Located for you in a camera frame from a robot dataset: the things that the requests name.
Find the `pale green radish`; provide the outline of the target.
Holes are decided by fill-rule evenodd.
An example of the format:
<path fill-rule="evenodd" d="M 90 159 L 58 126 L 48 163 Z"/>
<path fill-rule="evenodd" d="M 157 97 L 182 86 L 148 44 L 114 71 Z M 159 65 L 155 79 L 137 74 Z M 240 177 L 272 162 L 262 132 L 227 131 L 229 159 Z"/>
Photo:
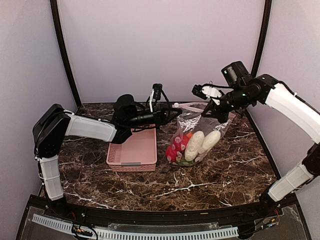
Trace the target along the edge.
<path fill-rule="evenodd" d="M 199 154 L 207 153 L 211 150 L 220 140 L 221 133 L 218 130 L 210 132 L 203 140 L 201 147 L 198 149 Z"/>

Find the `clear zip top bag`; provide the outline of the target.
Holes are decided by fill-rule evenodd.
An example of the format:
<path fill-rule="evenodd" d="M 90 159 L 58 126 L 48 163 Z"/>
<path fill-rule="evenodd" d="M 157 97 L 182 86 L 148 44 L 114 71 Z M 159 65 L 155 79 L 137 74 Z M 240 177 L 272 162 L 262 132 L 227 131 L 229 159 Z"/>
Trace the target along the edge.
<path fill-rule="evenodd" d="M 205 102 L 174 103 L 174 109 L 182 109 L 176 118 L 177 131 L 165 151 L 166 160 L 175 166 L 192 167 L 200 163 L 226 134 L 233 119 L 230 113 L 227 121 L 219 123 L 215 118 L 203 117 Z"/>

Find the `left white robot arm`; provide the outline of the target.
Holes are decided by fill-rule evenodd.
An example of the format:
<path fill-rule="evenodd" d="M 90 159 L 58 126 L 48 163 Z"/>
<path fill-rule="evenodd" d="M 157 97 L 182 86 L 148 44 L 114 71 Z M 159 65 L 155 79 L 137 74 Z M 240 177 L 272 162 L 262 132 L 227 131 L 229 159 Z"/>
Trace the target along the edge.
<path fill-rule="evenodd" d="M 154 97 L 149 97 L 148 104 L 141 103 L 131 94 L 124 94 L 113 104 L 113 115 L 109 120 L 77 114 L 60 104 L 53 104 L 32 129 L 34 158 L 46 196 L 52 201 L 51 210 L 60 218 L 67 218 L 71 213 L 70 206 L 62 200 L 65 194 L 59 167 L 67 139 L 123 144 L 135 132 L 158 129 L 182 114 L 182 109 L 172 107 L 169 101 L 166 104 L 158 104 Z"/>

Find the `red pomegranate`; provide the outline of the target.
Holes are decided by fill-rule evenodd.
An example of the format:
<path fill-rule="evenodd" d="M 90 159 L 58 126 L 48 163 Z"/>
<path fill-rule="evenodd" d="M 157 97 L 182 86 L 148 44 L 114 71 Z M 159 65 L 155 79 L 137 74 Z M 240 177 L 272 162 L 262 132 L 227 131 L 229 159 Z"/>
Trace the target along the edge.
<path fill-rule="evenodd" d="M 176 150 L 177 152 L 184 152 L 188 142 L 189 142 L 189 137 L 186 135 L 183 136 L 176 136 L 173 138 L 173 149 Z"/>

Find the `pink perforated plastic basket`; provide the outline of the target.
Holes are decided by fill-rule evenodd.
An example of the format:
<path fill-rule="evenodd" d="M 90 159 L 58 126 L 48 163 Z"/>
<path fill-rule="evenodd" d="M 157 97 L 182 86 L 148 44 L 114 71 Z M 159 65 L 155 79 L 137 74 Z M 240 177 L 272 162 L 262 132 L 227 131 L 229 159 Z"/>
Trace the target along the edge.
<path fill-rule="evenodd" d="M 122 144 L 111 143 L 106 163 L 114 172 L 154 172 L 157 163 L 156 130 L 134 132 Z"/>

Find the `white wrinkled radish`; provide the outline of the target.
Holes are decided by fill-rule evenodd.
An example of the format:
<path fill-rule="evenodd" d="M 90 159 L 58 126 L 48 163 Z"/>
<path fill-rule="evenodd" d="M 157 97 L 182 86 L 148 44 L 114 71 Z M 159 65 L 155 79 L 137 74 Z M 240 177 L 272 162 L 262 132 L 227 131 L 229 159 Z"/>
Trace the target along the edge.
<path fill-rule="evenodd" d="M 191 162 L 196 158 L 204 138 L 205 135 L 203 131 L 197 131 L 192 135 L 184 151 L 184 158 L 187 162 Z"/>

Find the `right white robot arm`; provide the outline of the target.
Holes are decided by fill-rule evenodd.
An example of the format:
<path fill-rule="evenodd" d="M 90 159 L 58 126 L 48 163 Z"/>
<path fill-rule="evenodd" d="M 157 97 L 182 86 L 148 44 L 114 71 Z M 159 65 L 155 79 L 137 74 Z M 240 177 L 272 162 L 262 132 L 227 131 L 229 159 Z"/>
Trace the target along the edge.
<path fill-rule="evenodd" d="M 320 113 L 292 91 L 286 83 L 269 74 L 253 76 L 241 61 L 225 66 L 221 73 L 226 86 L 204 83 L 195 86 L 194 94 L 209 100 L 202 112 L 203 117 L 217 119 L 225 123 L 232 111 L 244 111 L 247 107 L 260 103 L 281 115 L 289 124 L 281 140 L 302 136 L 311 147 L 292 169 L 283 174 L 260 197 L 255 205 L 255 213 L 266 217 L 275 208 L 275 203 L 285 196 L 310 183 L 320 175 Z"/>

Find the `red tomato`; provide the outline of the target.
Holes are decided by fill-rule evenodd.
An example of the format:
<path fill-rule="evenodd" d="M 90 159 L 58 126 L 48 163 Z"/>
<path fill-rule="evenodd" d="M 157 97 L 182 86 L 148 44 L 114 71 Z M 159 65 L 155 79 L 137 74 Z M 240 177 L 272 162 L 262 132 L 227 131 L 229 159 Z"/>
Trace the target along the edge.
<path fill-rule="evenodd" d="M 169 162 L 176 162 L 177 151 L 175 150 L 174 145 L 168 146 L 168 148 L 165 151 L 165 157 Z"/>

